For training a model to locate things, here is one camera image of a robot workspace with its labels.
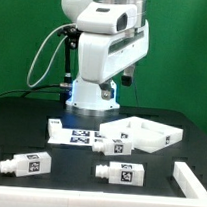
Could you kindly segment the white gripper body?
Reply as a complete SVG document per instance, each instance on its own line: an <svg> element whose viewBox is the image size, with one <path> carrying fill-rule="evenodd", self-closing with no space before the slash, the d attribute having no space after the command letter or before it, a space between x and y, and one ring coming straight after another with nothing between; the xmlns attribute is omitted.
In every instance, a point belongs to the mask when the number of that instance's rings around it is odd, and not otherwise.
<svg viewBox="0 0 207 207"><path fill-rule="evenodd" d="M78 45L80 77L101 84L146 56L149 25L114 35L83 32Z"/></svg>

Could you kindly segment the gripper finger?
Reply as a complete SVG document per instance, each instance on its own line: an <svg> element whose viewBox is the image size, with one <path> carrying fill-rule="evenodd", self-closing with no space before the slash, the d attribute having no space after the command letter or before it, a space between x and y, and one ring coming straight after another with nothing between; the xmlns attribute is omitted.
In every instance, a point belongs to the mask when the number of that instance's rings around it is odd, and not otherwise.
<svg viewBox="0 0 207 207"><path fill-rule="evenodd" d="M135 70L134 66L129 66L124 70L124 73L121 76L121 82L123 86L130 86L132 84L134 70Z"/></svg>
<svg viewBox="0 0 207 207"><path fill-rule="evenodd" d="M104 82L101 83L100 90L101 90L101 97L103 98L103 100L110 100L111 99L112 86L111 86L110 81L106 81L105 83Z"/></svg>

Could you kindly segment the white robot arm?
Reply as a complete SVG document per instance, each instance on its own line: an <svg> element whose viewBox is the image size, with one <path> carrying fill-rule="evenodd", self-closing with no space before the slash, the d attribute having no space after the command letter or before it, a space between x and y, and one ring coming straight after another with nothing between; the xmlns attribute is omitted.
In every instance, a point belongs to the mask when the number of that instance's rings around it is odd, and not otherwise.
<svg viewBox="0 0 207 207"><path fill-rule="evenodd" d="M66 107L101 116L119 110L116 83L133 82L135 63L149 48L147 0L62 0L72 22L66 30L69 44L78 49L79 72Z"/></svg>

